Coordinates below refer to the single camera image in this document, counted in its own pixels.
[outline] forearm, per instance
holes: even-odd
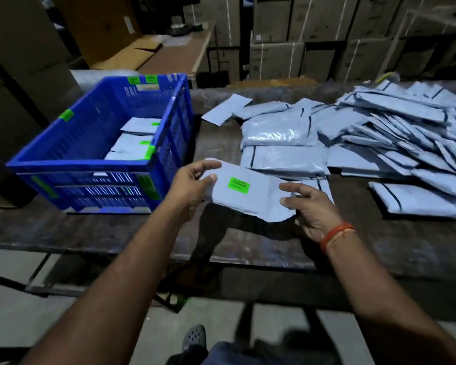
[[[162,203],[23,363],[127,364],[180,225]]]
[[[454,338],[407,295],[356,233],[337,239],[327,253],[377,363],[456,363]]]

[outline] hand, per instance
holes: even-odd
[[[203,180],[198,180],[206,170],[221,168],[221,162],[216,160],[201,160],[180,168],[164,202],[172,203],[180,208],[183,221],[190,220],[196,207],[203,201],[205,189],[216,182],[216,174],[211,174]]]
[[[281,183],[279,188],[287,192],[298,192],[302,197],[282,197],[280,203],[300,211],[296,224],[312,240],[320,243],[328,232],[344,221],[329,197],[314,187],[300,183]]]

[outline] person's right hand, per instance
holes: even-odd
[[[302,197],[282,197],[280,203],[300,211],[296,224],[306,235],[320,243],[331,229],[344,221],[329,197],[314,187],[300,183],[281,183],[279,188],[287,192],[298,192]]]

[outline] crate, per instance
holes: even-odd
[[[144,160],[104,160],[132,117],[159,118]],[[59,209],[150,213],[186,154],[194,113],[185,74],[107,77],[7,166]]]

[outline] person's right arm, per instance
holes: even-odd
[[[328,196],[304,184],[280,189],[303,197],[283,197],[299,210],[296,224],[316,241],[343,223]],[[390,276],[356,232],[339,233],[326,254],[353,307],[374,361],[380,364],[456,364],[456,340],[432,320]]]

